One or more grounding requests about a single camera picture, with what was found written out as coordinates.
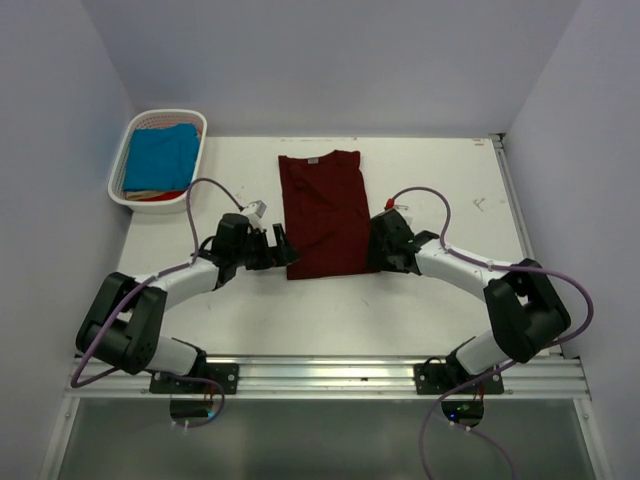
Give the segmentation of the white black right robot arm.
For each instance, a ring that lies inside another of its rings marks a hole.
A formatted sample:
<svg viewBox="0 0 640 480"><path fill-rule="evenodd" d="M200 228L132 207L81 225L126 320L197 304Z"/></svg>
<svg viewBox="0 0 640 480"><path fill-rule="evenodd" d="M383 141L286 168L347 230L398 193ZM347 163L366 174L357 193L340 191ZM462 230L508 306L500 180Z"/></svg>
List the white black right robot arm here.
<svg viewBox="0 0 640 480"><path fill-rule="evenodd" d="M462 260L441 245L437 234L415 234L395 209L371 219L367 264L435 278L484 302L490 330L456 347L438 365L457 392L470 391L481 374L503 362L528 362L571 326L562 300L534 260L506 269L482 257Z"/></svg>

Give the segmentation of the dark red t shirt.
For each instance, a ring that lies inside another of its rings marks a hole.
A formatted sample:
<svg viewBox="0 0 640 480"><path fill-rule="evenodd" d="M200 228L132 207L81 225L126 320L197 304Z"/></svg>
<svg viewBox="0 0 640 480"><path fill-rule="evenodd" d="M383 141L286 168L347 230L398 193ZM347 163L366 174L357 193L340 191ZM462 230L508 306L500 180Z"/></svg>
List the dark red t shirt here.
<svg viewBox="0 0 640 480"><path fill-rule="evenodd" d="M287 238L300 259L289 280L368 274L370 212L358 151L278 157Z"/></svg>

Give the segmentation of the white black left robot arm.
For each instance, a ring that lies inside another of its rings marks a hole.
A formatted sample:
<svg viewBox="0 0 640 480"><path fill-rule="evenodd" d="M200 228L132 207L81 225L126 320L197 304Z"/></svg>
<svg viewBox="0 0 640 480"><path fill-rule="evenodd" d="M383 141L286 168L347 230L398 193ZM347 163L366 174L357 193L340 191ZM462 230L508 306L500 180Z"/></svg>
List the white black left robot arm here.
<svg viewBox="0 0 640 480"><path fill-rule="evenodd" d="M208 369L198 347L163 337L165 313L198 295L222 288L237 270L260 271L284 267L300 259L280 224L273 226L276 244L266 231L251 224L248 216L225 214L216 233L195 243L191 258L153 274L108 275L92 302L76 336L81 363L72 384L85 384L80 375L96 358L112 372L136 375L142 371L166 372L185 392L201 390Z"/></svg>

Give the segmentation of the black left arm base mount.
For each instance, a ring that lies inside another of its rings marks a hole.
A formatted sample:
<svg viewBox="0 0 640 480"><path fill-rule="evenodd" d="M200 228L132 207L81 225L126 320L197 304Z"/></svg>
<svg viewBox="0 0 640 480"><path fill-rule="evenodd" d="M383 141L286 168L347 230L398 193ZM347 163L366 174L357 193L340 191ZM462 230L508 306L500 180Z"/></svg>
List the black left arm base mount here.
<svg viewBox="0 0 640 480"><path fill-rule="evenodd" d="M206 363L186 376L157 372L151 377L152 394L198 395L237 393L240 366L237 363Z"/></svg>

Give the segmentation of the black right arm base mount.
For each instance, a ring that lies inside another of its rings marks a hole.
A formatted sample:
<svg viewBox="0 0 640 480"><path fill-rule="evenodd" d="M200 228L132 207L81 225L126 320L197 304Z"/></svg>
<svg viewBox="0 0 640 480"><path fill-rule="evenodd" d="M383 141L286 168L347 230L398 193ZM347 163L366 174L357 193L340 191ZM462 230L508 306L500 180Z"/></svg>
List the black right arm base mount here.
<svg viewBox="0 0 640 480"><path fill-rule="evenodd" d="M455 360L445 357L429 357L413 365L413 381L418 395L442 395L466 382L473 384L459 394L500 395L505 392L502 376L487 370L490 376L477 381L478 375L468 374Z"/></svg>

